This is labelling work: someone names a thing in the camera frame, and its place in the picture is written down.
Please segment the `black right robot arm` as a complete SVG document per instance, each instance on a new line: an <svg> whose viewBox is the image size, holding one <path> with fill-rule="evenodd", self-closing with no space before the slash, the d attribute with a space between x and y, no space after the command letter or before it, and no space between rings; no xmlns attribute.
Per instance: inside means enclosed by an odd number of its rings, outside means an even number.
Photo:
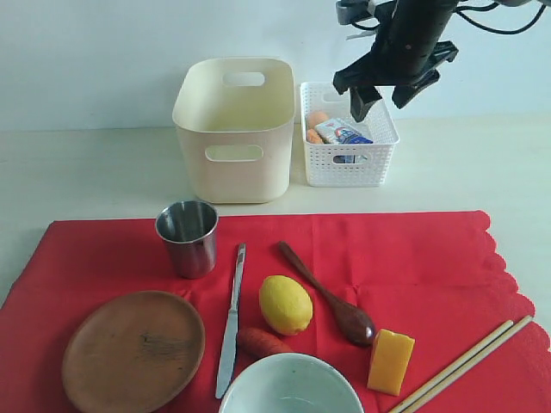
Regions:
<svg viewBox="0 0 551 413"><path fill-rule="evenodd" d="M338 94L350 94L350 114L361 122L381 99L378 88L392 86L396 108L436 83L437 67L458 53L450 41L439 40L456 1L339 1L338 19L354 25L375 18L375 40L369 52L335 73Z"/></svg>

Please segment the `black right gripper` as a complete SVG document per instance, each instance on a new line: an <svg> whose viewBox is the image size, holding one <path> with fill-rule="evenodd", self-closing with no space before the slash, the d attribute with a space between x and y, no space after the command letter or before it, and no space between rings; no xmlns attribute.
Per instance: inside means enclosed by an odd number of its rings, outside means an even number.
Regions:
<svg viewBox="0 0 551 413"><path fill-rule="evenodd" d="M402 109L440 79L436 68L452 62L458 49L441 41L456 1L386 1L375 10L379 27L367 54L335 73L338 93L350 90L350 114L365 120L381 99L375 86L396 86L392 101Z"/></svg>

